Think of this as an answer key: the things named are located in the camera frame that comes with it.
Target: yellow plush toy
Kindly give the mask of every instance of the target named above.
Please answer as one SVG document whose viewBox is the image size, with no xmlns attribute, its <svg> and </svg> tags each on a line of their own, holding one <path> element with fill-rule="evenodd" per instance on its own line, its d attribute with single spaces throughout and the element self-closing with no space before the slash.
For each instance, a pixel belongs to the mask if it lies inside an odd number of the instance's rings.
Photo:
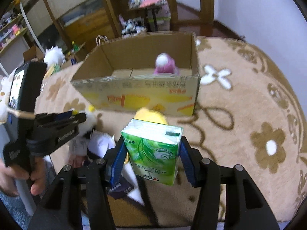
<svg viewBox="0 0 307 230">
<path fill-rule="evenodd" d="M 143 120 L 153 123 L 168 124 L 165 117 L 156 111 L 151 111 L 145 107 L 139 109 L 134 116 L 134 119 Z"/>
</svg>

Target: floral patterned rug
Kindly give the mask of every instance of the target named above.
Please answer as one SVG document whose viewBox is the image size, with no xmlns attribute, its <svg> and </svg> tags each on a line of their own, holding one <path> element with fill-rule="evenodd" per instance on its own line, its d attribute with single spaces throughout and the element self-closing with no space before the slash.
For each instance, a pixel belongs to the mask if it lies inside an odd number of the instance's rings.
<svg viewBox="0 0 307 230">
<path fill-rule="evenodd" d="M 192 147 L 219 165 L 242 164 L 278 221 L 290 220 L 307 186 L 306 120 L 291 86 L 277 65 L 256 46 L 233 39 L 199 38 L 201 86 L 192 117 L 168 117 L 180 125 Z M 89 103 L 71 86 L 81 64 L 51 76 L 36 113 L 84 110 Z M 96 111 L 98 130 L 120 137 L 132 113 Z M 64 145 L 52 160 L 57 171 L 68 161 Z M 127 198 L 110 206 L 116 226 L 189 226 L 199 189 L 188 183 L 182 164 L 173 186 L 138 178 L 144 204 Z M 221 187 L 219 220 L 225 218 Z"/>
</svg>

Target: metal screw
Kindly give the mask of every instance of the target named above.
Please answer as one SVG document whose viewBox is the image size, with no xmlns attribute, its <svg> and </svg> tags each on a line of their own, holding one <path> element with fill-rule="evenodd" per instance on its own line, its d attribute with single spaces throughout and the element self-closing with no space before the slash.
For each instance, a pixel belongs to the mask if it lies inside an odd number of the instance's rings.
<svg viewBox="0 0 307 230">
<path fill-rule="evenodd" d="M 235 168 L 236 168 L 236 170 L 239 170 L 239 171 L 243 171 L 243 170 L 244 170 L 243 166 L 240 165 L 240 164 L 237 164 L 237 165 L 235 166 Z"/>
<path fill-rule="evenodd" d="M 96 163 L 97 163 L 97 164 L 104 164 L 104 159 L 103 159 L 103 158 L 98 158 L 98 159 L 96 160 Z"/>
<path fill-rule="evenodd" d="M 65 165 L 64 167 L 63 167 L 63 170 L 66 172 L 66 171 L 69 171 L 70 169 L 71 169 L 72 167 L 70 166 L 70 165 Z"/>
<path fill-rule="evenodd" d="M 203 164 L 209 164 L 209 163 L 210 163 L 210 159 L 209 159 L 209 158 L 203 158 L 203 159 L 201 160 L 201 162 L 202 162 Z"/>
</svg>

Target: white flower pattern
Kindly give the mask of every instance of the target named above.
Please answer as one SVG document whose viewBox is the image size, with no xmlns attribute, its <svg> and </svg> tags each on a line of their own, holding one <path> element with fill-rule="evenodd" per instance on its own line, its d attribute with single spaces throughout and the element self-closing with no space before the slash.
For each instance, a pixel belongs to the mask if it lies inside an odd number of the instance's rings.
<svg viewBox="0 0 307 230">
<path fill-rule="evenodd" d="M 224 89 L 232 88 L 231 82 L 226 78 L 231 74 L 230 69 L 224 68 L 218 72 L 212 65 L 205 65 L 204 70 L 206 74 L 201 78 L 202 85 L 208 85 L 217 80 Z"/>
</svg>

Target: human hand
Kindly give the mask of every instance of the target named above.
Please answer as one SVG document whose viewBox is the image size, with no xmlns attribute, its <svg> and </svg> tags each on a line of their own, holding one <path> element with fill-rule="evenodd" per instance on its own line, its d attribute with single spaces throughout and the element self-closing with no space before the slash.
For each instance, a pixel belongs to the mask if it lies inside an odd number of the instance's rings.
<svg viewBox="0 0 307 230">
<path fill-rule="evenodd" d="M 31 187 L 31 194 L 39 195 L 44 191 L 46 186 L 45 164 L 42 157 L 35 157 L 34 161 L 34 170 L 30 176 L 30 179 L 34 181 Z M 8 196 L 18 196 L 13 179 L 28 180 L 29 173 L 17 164 L 5 167 L 3 161 L 0 159 L 0 189 Z"/>
</svg>

